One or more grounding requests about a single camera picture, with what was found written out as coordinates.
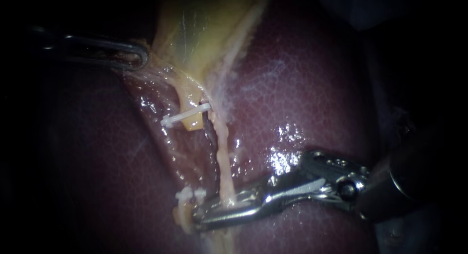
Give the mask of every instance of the white surgical clip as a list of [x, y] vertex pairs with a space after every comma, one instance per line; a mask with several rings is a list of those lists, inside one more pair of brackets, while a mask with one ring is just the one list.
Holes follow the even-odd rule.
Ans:
[[189, 111], [183, 112], [181, 114], [174, 115], [169, 117], [169, 115], [164, 115], [162, 117], [161, 125], [165, 126], [166, 128], [172, 128], [173, 123], [183, 120], [187, 117], [195, 115], [197, 113], [206, 112], [211, 109], [211, 105], [209, 103], [201, 104]]

